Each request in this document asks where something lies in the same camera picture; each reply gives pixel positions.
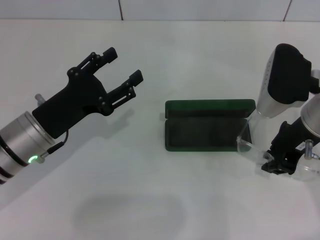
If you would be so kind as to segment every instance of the clear plastic piece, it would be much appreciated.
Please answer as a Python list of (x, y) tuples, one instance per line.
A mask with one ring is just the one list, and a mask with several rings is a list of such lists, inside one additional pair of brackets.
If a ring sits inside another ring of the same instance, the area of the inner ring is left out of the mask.
[[(246, 119), (247, 123), (243, 130), (237, 137), (237, 151), (243, 157), (256, 163), (257, 169), (261, 170), (261, 166), (267, 162), (274, 160), (274, 157), (266, 152), (272, 140), (277, 135), (281, 124), (287, 121), (292, 124), (300, 113), (297, 109), (288, 109), (274, 118), (266, 118), (261, 116), (256, 110)], [(242, 138), (242, 134), (250, 130), (251, 142)], [(294, 174), (287, 173), (281, 174), (299, 181), (314, 181), (320, 180), (320, 160), (318, 159), (305, 159), (304, 155), (300, 158)]]

